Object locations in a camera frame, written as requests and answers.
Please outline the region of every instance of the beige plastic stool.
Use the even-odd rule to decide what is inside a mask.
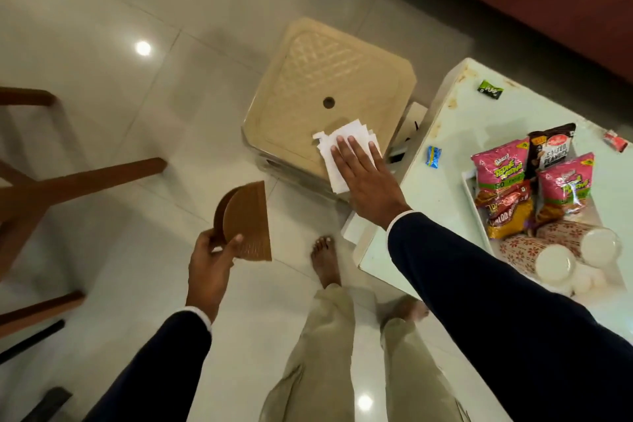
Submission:
[[[243,125],[260,168],[332,194],[312,135],[360,119],[391,143],[416,78],[408,60],[309,18],[290,24]]]

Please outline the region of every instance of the stack of white paper napkins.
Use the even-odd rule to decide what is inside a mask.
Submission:
[[[354,138],[360,144],[360,147],[369,155],[370,160],[374,163],[372,159],[371,152],[369,152],[369,142],[372,141],[376,144],[378,151],[380,151],[380,147],[378,147],[378,140],[376,138],[376,134],[373,131],[367,130],[367,126],[360,123],[357,119],[349,124],[344,125],[340,129],[336,129],[329,135],[326,135],[325,132],[319,132],[312,136],[313,139],[319,139],[318,149],[321,152],[321,156],[325,161],[325,168],[327,169],[327,174],[330,178],[330,184],[332,185],[332,191],[335,194],[342,194],[343,192],[348,192],[349,187],[347,183],[343,180],[339,169],[336,167],[336,163],[334,162],[334,158],[332,157],[332,146],[338,146],[336,142],[336,138],[338,136],[342,136],[345,139],[347,145],[349,142],[347,138],[350,135],[353,135]]]

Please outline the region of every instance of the chips bag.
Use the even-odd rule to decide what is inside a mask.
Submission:
[[[532,179],[536,176],[536,170],[545,170],[563,162],[576,131],[576,124],[569,123],[553,129],[530,132],[530,152],[526,167],[526,177]]]
[[[529,146],[526,137],[471,156],[477,168],[476,206],[486,206],[493,198],[523,181]]]
[[[581,155],[537,172],[542,208],[536,214],[539,224],[560,219],[584,209],[591,189],[594,154]]]
[[[530,181],[524,180],[494,197],[486,209],[489,238],[505,238],[523,232],[534,209]]]

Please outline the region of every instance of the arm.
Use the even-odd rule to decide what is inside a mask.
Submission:
[[[186,308],[169,317],[139,350],[85,422],[187,420],[211,347],[211,324],[218,315],[242,236],[216,252],[213,242],[212,229],[196,240],[189,263]]]
[[[628,414],[633,348],[571,299],[411,208],[375,146],[332,155],[356,212],[388,230],[389,253],[514,420]]]

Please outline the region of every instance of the beige trousers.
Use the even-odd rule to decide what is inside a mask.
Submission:
[[[345,289],[319,290],[279,383],[259,422],[352,422],[350,375],[354,304]],[[468,417],[435,365],[415,324],[392,319],[384,328],[389,422],[462,422]]]

